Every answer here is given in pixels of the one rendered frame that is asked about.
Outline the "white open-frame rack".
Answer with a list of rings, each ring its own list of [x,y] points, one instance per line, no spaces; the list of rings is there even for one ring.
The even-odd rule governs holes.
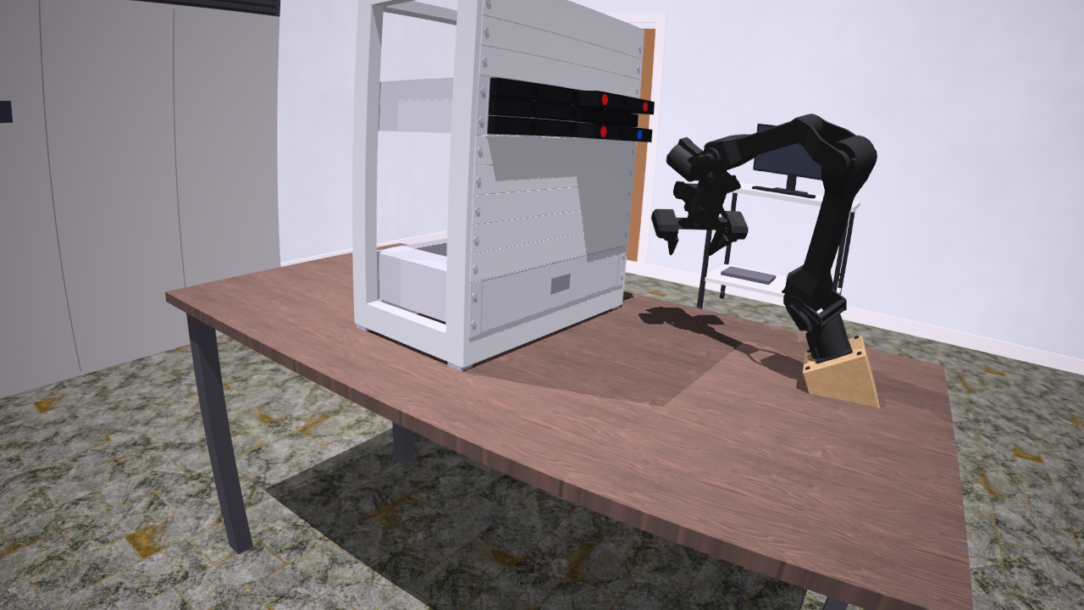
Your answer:
[[[568,0],[414,1],[357,0],[354,323],[463,371],[622,304],[655,102],[638,26]],[[456,25],[454,77],[380,81],[384,12]],[[451,134],[448,238],[377,250],[379,131]]]

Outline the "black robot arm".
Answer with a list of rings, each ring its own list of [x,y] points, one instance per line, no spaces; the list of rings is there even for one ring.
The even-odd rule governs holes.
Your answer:
[[[810,159],[820,164],[825,191],[804,267],[798,267],[788,273],[782,290],[785,293],[783,304],[799,330],[809,330],[806,339],[810,355],[816,359],[816,363],[851,354],[853,350],[847,337],[843,316],[840,315],[847,310],[847,300],[843,295],[833,290],[830,269],[840,241],[843,239],[854,197],[870,178],[872,169],[877,163],[877,150],[867,138],[829,124],[816,114],[793,117],[787,124],[751,135],[723,137],[709,141],[704,145],[704,151],[688,137],[681,138],[667,154],[666,163],[688,182],[700,182],[698,185],[684,185],[684,181],[675,181],[673,196],[685,203],[685,212],[692,206],[692,190],[696,190],[694,194],[700,202],[712,206],[721,205],[727,198],[727,193],[743,189],[736,176],[730,176],[727,170],[751,161],[754,155],[790,144],[801,144]],[[823,312],[818,313],[820,309]]]

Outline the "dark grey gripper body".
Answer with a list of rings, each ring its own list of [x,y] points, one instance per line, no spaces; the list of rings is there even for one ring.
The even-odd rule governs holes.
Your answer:
[[[719,230],[722,228],[724,235],[733,241],[746,239],[749,228],[740,211],[724,211],[723,203],[712,206],[700,202],[696,194],[693,194],[692,206],[688,210],[687,219],[675,219],[673,209],[655,209],[651,215],[655,236],[657,238],[672,239],[678,236],[678,225],[680,230]],[[719,217],[719,215],[722,215]],[[717,228],[719,224],[719,228]]]

